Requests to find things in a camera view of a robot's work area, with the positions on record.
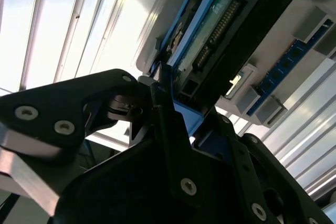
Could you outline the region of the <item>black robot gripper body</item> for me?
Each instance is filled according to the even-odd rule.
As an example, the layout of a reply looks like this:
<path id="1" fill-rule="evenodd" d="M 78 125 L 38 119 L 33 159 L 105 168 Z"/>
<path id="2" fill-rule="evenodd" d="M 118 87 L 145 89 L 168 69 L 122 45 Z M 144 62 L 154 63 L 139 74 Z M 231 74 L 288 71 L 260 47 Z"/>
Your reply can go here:
<path id="1" fill-rule="evenodd" d="M 249 223 L 233 173 L 216 157 L 194 151 L 203 193 L 200 207 L 174 198 L 162 149 L 149 141 L 77 177 L 62 193 L 53 223 Z"/>

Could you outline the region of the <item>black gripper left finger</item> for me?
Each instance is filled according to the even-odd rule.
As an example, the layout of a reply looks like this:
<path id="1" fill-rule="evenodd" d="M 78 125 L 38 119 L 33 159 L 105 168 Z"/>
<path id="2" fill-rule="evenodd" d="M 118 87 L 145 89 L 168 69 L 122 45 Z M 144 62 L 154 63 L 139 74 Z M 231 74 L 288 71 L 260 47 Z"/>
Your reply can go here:
<path id="1" fill-rule="evenodd" d="M 162 149 L 171 195 L 200 207 L 200 177 L 166 71 L 137 80 L 113 69 L 1 97 L 1 176 L 42 207 L 57 207 L 76 179 L 70 168 L 84 139 L 119 121 L 131 124 L 130 148 L 154 141 Z"/>

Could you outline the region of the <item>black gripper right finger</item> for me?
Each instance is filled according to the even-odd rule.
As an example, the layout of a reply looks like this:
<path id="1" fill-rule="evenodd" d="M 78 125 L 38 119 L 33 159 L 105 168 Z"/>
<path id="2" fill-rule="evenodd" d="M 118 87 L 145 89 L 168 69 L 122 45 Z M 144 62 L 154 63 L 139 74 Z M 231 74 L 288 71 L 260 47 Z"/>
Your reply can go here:
<path id="1" fill-rule="evenodd" d="M 230 120 L 210 116 L 216 148 L 232 168 L 238 199 L 247 223 L 331 223 L 298 182 L 252 134 L 239 137 Z"/>

